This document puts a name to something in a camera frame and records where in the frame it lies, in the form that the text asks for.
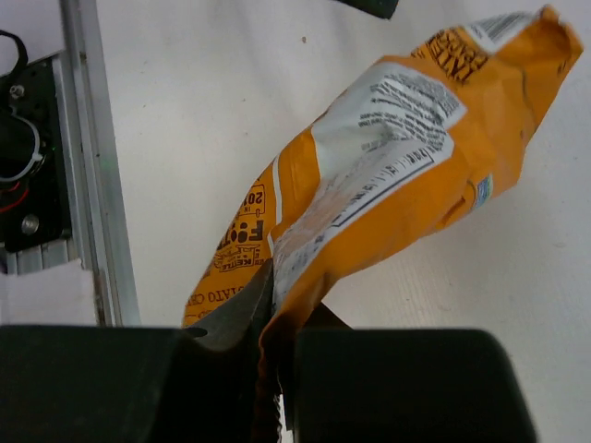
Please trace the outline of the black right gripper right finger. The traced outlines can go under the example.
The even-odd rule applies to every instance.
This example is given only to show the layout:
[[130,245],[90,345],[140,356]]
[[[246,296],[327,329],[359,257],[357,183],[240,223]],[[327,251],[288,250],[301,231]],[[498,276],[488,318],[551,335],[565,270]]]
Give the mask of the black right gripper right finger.
[[319,306],[284,368],[297,442],[534,442],[509,355],[481,329],[354,329]]

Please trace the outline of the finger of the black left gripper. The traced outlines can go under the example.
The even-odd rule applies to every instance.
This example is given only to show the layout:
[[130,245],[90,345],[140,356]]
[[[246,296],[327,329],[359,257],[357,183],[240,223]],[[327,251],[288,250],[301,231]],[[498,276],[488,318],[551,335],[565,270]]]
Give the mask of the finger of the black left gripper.
[[375,18],[391,19],[398,0],[337,0],[339,3],[355,8]]

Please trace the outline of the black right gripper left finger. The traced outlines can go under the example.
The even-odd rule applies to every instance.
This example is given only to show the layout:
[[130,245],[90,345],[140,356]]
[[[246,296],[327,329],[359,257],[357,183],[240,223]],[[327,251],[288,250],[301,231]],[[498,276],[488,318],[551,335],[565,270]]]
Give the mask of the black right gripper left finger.
[[272,289],[265,264],[184,329],[2,327],[2,440],[272,441],[273,397],[257,392]]

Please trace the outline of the orange kettle chips bag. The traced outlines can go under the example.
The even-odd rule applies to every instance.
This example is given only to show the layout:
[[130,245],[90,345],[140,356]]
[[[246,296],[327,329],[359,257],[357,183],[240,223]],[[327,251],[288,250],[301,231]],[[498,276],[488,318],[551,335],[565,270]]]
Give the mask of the orange kettle chips bag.
[[583,50],[551,6],[441,30],[378,60],[259,175],[183,319],[221,313],[271,263],[250,439],[277,439],[277,353],[332,286],[513,187]]

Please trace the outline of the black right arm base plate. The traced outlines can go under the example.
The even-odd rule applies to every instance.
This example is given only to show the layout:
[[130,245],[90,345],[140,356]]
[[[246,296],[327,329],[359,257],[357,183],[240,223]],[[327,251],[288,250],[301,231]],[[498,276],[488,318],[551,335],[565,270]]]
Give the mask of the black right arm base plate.
[[1,245],[8,253],[71,235],[66,170],[54,71],[49,58],[31,64],[24,42],[1,77]]

